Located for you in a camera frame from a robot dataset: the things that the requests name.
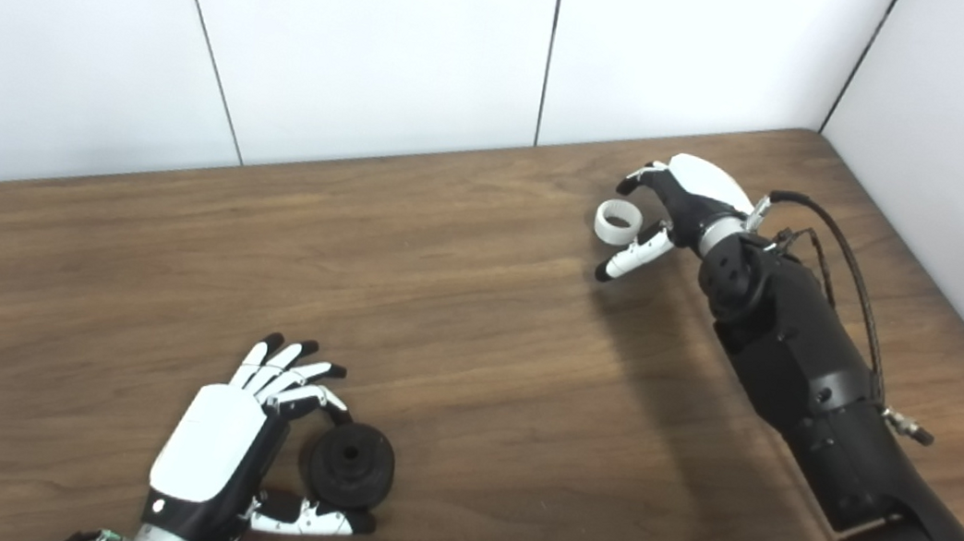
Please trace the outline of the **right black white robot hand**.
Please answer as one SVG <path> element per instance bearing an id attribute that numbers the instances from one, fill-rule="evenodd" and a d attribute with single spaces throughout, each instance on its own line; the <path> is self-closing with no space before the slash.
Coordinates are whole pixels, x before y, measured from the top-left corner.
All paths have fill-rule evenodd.
<path id="1" fill-rule="evenodd" d="M 601 262 L 595 274 L 600 283 L 626 276 L 675 249 L 689 248 L 704 257 L 721 240 L 750 232 L 755 206 L 732 176 L 705 159 L 681 153 L 669 162 L 651 162 L 622 178 L 616 193 L 627 197 L 638 188 L 653 190 L 665 207 L 665 218 Z"/>

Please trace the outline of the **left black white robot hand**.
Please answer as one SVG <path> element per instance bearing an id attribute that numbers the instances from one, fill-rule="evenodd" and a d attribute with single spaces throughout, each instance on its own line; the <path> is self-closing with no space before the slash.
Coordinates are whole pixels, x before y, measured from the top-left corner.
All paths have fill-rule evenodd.
<path id="1" fill-rule="evenodd" d="M 318 350 L 318 342 L 270 333 L 226 382 L 197 391 L 149 472 L 139 541 L 374 532 L 373 510 L 395 481 L 394 449 L 325 385 L 346 370 L 312 360 Z M 331 426 L 302 462 L 307 494 L 267 488 L 291 425 L 311 413 L 326 415 Z"/>

